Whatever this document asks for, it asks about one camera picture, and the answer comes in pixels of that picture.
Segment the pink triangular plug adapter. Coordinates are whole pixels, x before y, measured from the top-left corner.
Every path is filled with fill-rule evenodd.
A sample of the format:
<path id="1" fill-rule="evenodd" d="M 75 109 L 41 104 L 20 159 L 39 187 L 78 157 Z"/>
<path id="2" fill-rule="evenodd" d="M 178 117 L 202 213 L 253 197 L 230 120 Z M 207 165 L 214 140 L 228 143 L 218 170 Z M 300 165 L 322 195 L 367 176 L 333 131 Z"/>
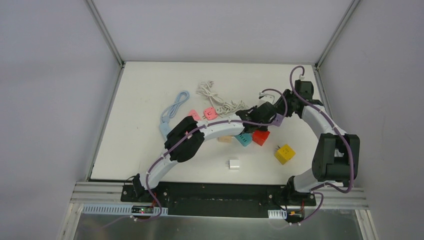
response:
<path id="1" fill-rule="evenodd" d="M 194 109 L 191 109 L 188 113 L 189 116 L 191 116 L 195 121 L 201 121 L 202 118 L 198 114 L 198 112 Z"/>

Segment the yellow cube plug adapter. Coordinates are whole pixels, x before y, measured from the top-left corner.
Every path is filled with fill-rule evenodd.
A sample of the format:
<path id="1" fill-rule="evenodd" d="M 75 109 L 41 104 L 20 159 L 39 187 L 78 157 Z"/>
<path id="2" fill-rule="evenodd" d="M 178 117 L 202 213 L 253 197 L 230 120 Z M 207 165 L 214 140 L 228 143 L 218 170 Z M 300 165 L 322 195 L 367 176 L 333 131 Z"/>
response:
<path id="1" fill-rule="evenodd" d="M 296 155 L 296 152 L 288 144 L 285 144 L 283 146 L 278 145 L 275 148 L 275 152 L 274 152 L 274 157 L 282 165 L 290 161 L 295 155 Z"/>

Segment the beige wooden cube adapter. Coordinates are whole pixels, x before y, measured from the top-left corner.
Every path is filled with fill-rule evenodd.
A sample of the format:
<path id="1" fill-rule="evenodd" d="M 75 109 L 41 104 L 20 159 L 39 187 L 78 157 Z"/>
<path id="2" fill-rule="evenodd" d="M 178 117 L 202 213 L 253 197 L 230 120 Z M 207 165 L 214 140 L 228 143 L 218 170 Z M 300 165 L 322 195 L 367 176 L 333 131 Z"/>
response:
<path id="1" fill-rule="evenodd" d="M 231 143 L 233 137 L 230 135 L 218 137 L 217 140 L 221 143 Z"/>

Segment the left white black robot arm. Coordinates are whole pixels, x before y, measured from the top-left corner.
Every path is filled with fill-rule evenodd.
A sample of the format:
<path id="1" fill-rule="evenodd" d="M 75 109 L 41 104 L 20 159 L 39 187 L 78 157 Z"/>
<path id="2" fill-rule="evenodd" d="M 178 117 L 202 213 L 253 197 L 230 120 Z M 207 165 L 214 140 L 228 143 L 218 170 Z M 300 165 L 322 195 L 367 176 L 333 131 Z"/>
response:
<path id="1" fill-rule="evenodd" d="M 140 202 L 152 198 L 153 188 L 176 165 L 192 159 L 201 145 L 211 139 L 224 136 L 252 134 L 274 125 L 278 116 L 285 117 L 287 104 L 265 102 L 248 110 L 220 119 L 195 120 L 187 116 L 167 134 L 162 153 L 143 173 L 132 178 L 133 195 Z"/>

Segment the teal power strip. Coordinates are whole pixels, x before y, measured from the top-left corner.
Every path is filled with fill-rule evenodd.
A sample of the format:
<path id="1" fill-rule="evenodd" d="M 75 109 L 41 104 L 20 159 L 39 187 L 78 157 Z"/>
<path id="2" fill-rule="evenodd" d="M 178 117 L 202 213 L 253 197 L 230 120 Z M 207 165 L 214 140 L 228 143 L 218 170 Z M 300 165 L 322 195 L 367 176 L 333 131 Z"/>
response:
<path id="1" fill-rule="evenodd" d="M 234 138 L 243 146 L 247 147 L 253 142 L 253 137 L 251 133 L 243 133 L 235 135 Z"/>

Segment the pink square plug adapter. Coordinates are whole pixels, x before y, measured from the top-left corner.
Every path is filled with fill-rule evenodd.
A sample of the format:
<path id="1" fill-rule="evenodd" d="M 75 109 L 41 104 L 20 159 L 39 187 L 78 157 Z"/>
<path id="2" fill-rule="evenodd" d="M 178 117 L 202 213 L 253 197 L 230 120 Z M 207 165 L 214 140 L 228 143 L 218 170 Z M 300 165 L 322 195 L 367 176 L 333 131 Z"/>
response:
<path id="1" fill-rule="evenodd" d="M 216 109 L 213 106 L 205 108 L 203 110 L 203 118 L 208 121 L 217 119 L 218 117 L 219 115 L 217 114 Z"/>

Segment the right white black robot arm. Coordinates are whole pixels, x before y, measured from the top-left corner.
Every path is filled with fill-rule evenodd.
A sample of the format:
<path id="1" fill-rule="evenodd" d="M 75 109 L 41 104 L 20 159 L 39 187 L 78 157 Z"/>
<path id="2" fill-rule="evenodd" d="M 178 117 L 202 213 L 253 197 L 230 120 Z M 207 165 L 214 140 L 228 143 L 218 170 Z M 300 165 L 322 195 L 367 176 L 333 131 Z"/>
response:
<path id="1" fill-rule="evenodd" d="M 349 193 L 358 174 L 360 139 L 348 134 L 327 114 L 320 100 L 314 99 L 310 81 L 296 80 L 286 90 L 288 115 L 297 114 L 316 135 L 318 142 L 311 168 L 291 176 L 284 188 L 284 200 L 296 205 L 304 196 L 325 186 Z"/>

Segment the light blue power strip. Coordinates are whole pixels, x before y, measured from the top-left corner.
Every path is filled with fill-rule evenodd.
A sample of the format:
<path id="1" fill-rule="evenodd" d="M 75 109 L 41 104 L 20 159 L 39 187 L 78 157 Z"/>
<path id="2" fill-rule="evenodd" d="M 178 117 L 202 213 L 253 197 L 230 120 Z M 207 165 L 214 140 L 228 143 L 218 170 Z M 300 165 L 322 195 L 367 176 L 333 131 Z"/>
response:
<path id="1" fill-rule="evenodd" d="M 171 132 L 171 128 L 168 122 L 162 122 L 159 124 L 159 130 L 164 138 L 164 140 L 166 141 L 168 138 L 168 134 Z"/>

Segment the white USB charger block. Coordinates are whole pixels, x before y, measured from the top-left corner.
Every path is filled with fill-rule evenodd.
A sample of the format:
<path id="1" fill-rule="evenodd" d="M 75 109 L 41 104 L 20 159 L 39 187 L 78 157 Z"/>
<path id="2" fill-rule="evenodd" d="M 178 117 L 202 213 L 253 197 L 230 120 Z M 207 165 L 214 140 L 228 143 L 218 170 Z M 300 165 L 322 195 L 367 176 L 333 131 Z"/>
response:
<path id="1" fill-rule="evenodd" d="M 230 171 L 238 171 L 241 167 L 241 162 L 239 159 L 229 159 L 227 163 L 228 169 Z"/>

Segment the red cube plug adapter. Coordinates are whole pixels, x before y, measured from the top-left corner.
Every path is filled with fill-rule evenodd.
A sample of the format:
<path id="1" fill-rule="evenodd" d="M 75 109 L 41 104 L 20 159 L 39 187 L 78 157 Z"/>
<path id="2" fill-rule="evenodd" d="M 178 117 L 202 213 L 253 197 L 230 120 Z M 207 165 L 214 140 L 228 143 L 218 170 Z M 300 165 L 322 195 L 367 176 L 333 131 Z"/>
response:
<path id="1" fill-rule="evenodd" d="M 267 141 L 269 135 L 270 135 L 269 131 L 256 130 L 252 134 L 252 141 L 255 142 L 259 146 L 263 146 L 264 143 Z"/>

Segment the purple socket adapter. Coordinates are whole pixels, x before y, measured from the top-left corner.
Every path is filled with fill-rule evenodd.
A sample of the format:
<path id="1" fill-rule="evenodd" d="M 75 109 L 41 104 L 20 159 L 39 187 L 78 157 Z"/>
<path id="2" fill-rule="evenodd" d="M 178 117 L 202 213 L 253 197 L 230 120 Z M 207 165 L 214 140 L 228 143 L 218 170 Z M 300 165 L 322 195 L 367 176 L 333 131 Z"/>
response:
<path id="1" fill-rule="evenodd" d="M 280 127 L 281 126 L 281 124 L 282 124 L 282 122 L 283 122 L 283 120 L 284 120 L 284 116 L 283 115 L 281 115 L 281 114 L 279 114 L 279 113 L 277 113 L 276 115 L 275 115 L 275 117 L 273 118 L 273 120 L 272 120 L 272 122 L 271 122 L 271 125 L 272 126 L 275 126 L 275 127 Z"/>

